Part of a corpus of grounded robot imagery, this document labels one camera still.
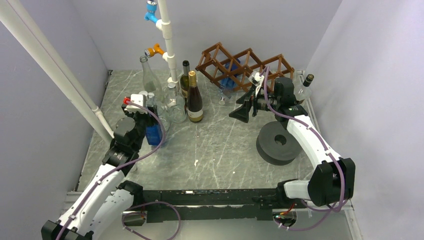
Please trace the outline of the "clear bottle chrome cap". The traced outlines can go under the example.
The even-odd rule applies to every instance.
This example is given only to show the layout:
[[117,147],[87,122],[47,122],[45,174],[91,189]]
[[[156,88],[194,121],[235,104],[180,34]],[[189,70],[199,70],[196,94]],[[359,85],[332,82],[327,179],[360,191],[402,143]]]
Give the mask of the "clear bottle chrome cap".
[[[146,96],[146,107],[158,117],[159,115],[155,94],[145,90],[140,91],[139,94]],[[145,137],[148,144],[150,146],[157,146],[161,142],[162,136],[162,129],[157,119],[150,114],[148,116],[148,123],[145,130]]]

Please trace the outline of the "clear bottle dark label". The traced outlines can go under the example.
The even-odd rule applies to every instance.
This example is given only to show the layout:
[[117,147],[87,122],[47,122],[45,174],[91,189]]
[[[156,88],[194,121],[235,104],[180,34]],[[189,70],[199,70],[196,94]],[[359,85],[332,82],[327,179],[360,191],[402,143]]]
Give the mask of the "clear bottle dark label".
[[148,63],[148,58],[145,55],[142,55],[139,60],[143,71],[143,89],[148,93],[153,93],[160,102],[163,102],[166,97],[165,92],[162,88],[160,80],[152,71]]

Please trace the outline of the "large clear bottle white stopper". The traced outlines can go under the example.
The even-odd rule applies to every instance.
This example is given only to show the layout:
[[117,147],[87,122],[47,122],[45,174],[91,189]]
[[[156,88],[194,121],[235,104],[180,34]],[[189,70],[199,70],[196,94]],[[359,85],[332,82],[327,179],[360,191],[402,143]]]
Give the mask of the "large clear bottle white stopper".
[[170,120],[174,123],[182,123],[187,115],[185,112],[185,99],[177,91],[177,85],[174,82],[167,84],[165,105]]

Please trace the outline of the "blue bottle silver cap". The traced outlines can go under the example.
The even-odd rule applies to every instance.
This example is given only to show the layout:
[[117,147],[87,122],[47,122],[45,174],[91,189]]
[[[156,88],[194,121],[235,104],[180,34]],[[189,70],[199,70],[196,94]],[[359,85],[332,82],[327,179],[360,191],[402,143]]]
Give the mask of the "blue bottle silver cap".
[[[230,62],[226,63],[224,65],[224,67],[226,69],[230,70],[230,72],[234,71],[238,68],[235,63],[232,63],[232,65],[230,67]],[[239,73],[236,73],[233,76],[235,78],[238,78],[239,75],[240,75]],[[219,101],[218,101],[218,103],[220,105],[225,105],[226,100],[231,99],[236,83],[234,82],[234,80],[232,80],[231,77],[226,77],[226,78],[223,78],[222,80],[220,80],[219,84],[220,84],[220,86],[219,86]]]

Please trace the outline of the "brown bottle gold foil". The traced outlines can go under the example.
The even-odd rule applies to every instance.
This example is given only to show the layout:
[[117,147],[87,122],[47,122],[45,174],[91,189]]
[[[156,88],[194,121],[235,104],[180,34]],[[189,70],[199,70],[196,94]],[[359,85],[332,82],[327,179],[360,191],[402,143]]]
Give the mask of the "brown bottle gold foil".
[[199,123],[204,116],[203,101],[197,85],[197,75],[195,71],[188,72],[188,96],[187,96],[187,114],[193,123]]

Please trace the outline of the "green bottle grey cap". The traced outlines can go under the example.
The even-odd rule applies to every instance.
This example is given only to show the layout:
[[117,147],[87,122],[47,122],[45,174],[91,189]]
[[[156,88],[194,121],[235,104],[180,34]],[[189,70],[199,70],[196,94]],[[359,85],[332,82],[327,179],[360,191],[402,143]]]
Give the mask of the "green bottle grey cap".
[[189,90],[189,72],[190,72],[190,63],[188,60],[184,60],[182,62],[182,75],[180,77],[180,88],[181,93],[185,100],[188,98],[188,90]]

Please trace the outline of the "clear square bottle black cap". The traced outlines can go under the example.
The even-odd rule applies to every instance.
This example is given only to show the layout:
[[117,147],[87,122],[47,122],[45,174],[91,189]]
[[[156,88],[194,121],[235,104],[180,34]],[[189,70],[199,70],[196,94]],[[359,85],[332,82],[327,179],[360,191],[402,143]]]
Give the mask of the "clear square bottle black cap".
[[302,83],[297,83],[294,86],[294,96],[299,105],[306,102],[312,95],[310,85],[313,82],[314,77],[315,76],[313,74],[308,74]]

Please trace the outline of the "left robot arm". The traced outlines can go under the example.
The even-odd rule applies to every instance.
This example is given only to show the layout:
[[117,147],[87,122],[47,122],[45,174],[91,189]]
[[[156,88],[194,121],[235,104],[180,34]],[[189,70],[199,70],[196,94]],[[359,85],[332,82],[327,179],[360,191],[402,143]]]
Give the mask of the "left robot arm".
[[125,99],[125,117],[116,123],[113,139],[95,176],[74,204],[55,222],[41,229],[44,240],[98,240],[126,209],[144,203],[142,186],[124,181],[142,147],[154,113],[145,103]]

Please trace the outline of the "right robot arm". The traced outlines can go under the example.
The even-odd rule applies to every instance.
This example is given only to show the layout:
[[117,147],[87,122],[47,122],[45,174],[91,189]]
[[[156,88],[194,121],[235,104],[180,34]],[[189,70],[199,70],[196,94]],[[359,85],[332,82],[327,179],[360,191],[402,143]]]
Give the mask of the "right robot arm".
[[267,82],[263,75],[257,73],[249,80],[252,87],[236,101],[241,106],[229,117],[247,123],[250,110],[254,115],[258,111],[273,112],[277,122],[295,138],[314,167],[310,180],[292,179],[278,183],[276,203],[287,208],[299,199],[320,207],[351,199],[356,165],[351,158],[341,157],[318,133],[295,97],[292,80],[278,77],[272,93],[264,90]]

